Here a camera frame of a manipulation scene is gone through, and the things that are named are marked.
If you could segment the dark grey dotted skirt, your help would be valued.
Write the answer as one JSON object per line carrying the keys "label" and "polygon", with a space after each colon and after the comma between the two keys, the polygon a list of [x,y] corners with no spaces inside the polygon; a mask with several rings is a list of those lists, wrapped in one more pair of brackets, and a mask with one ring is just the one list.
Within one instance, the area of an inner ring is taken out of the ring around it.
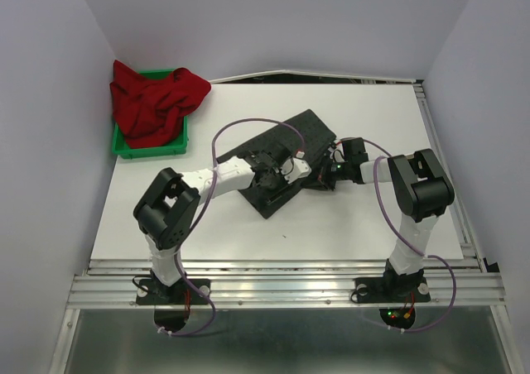
{"label": "dark grey dotted skirt", "polygon": [[[296,151],[303,147],[305,149],[303,159],[314,170],[320,164],[329,145],[335,141],[336,135],[310,109],[287,119],[285,123],[294,127],[299,134],[288,127],[276,125],[218,156],[217,161],[223,163],[237,156],[240,158],[250,157],[254,161],[265,161],[269,165],[283,165]],[[297,180],[293,184],[298,186],[299,193],[303,181]],[[247,201],[248,189],[240,191],[240,194]],[[274,203],[248,202],[263,218],[268,219],[291,199],[280,199]]]}

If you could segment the aluminium rail frame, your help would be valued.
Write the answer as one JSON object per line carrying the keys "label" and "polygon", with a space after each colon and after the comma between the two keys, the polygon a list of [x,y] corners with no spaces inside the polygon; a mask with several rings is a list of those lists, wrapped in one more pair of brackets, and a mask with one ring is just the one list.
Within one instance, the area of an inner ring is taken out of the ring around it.
{"label": "aluminium rail frame", "polygon": [[53,373],[519,373],[502,278],[488,272],[454,204],[426,262],[428,331],[381,325],[378,308],[350,301],[354,279],[379,276],[395,238],[373,187],[302,191],[270,219],[237,193],[215,199],[183,246],[190,277],[207,277],[218,313],[198,337],[158,333],[136,304],[134,276],[150,266],[133,207],[157,172],[210,165],[285,120],[312,110],[338,137],[408,154],[438,140],[420,84],[216,84],[190,119],[180,157],[118,160],[88,269],[70,289]]}

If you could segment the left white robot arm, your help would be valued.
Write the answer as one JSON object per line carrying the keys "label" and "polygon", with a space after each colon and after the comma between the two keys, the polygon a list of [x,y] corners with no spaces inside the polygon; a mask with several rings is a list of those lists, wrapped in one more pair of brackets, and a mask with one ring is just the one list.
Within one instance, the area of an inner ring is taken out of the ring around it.
{"label": "left white robot arm", "polygon": [[183,296],[180,249],[200,217],[198,209],[233,191],[290,187],[310,173],[302,152],[277,160],[265,151],[242,152],[203,170],[161,170],[133,210],[151,252],[158,296],[167,303]]}

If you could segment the white back wall trim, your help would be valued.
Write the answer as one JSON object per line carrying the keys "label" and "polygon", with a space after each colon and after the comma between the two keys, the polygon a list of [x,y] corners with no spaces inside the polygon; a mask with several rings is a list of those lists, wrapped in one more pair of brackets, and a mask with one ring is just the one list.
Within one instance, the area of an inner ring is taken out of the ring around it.
{"label": "white back wall trim", "polygon": [[211,84],[422,84],[423,79],[400,79],[304,70],[270,70],[211,79]]}

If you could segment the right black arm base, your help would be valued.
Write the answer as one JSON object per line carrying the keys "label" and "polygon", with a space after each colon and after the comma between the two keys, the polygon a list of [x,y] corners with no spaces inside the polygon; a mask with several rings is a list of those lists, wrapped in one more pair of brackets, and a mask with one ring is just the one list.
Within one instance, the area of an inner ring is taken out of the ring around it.
{"label": "right black arm base", "polygon": [[354,280],[349,298],[355,304],[404,304],[412,298],[416,303],[430,302],[430,293],[422,294],[418,289],[421,284],[426,284],[424,278],[391,282],[382,277],[359,277]]}

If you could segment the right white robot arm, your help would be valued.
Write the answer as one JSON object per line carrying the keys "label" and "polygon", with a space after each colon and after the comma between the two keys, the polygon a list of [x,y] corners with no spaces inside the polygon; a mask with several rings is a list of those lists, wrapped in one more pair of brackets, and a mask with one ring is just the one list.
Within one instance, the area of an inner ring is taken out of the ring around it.
{"label": "right white robot arm", "polygon": [[[374,185],[383,218],[397,237],[381,290],[391,300],[401,299],[411,289],[410,280],[422,276],[432,230],[455,199],[452,183],[433,150],[392,156],[381,146],[360,137],[332,143],[304,187],[331,191],[340,181]],[[382,183],[393,187],[401,210],[399,227],[393,225],[384,208]]]}

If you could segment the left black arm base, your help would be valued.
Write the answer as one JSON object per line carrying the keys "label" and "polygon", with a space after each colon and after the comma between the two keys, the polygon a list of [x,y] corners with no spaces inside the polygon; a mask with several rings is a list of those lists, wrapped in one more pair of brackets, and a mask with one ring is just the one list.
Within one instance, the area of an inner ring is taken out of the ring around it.
{"label": "left black arm base", "polygon": [[136,304],[140,306],[209,304],[183,280],[166,286],[151,276],[135,276],[132,283],[137,289]]}

